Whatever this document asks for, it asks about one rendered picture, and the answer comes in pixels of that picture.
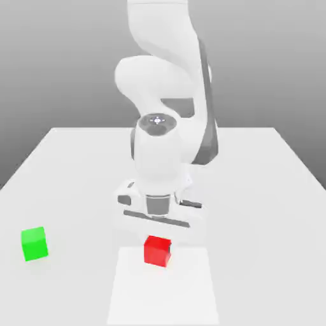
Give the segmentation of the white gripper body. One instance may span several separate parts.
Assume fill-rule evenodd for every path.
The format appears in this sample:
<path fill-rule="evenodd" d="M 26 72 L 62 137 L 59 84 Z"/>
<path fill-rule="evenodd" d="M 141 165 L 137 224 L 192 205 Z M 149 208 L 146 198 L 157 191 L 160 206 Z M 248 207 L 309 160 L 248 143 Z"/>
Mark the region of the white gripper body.
<path fill-rule="evenodd" d="M 144 213 L 123 209 L 122 227 L 142 236 L 166 239 L 204 239 L 206 235 L 206 210 L 177 206 L 165 218 L 150 218 Z"/>

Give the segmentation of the small red cube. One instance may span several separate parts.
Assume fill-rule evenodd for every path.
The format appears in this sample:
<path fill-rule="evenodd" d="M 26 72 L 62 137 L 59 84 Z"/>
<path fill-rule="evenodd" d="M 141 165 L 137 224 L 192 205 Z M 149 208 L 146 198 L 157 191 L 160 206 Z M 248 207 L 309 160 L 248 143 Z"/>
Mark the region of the small red cube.
<path fill-rule="evenodd" d="M 148 236 L 144 243 L 144 261 L 160 267 L 167 267 L 171 257 L 171 240 Z"/>

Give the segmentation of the small green cube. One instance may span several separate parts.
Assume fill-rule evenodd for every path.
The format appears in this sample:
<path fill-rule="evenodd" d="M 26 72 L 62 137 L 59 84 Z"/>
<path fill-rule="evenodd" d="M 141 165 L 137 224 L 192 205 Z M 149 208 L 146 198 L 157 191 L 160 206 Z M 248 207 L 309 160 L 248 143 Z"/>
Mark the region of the small green cube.
<path fill-rule="evenodd" d="M 44 227 L 26 229 L 21 232 L 21 245 L 25 261 L 48 256 Z"/>

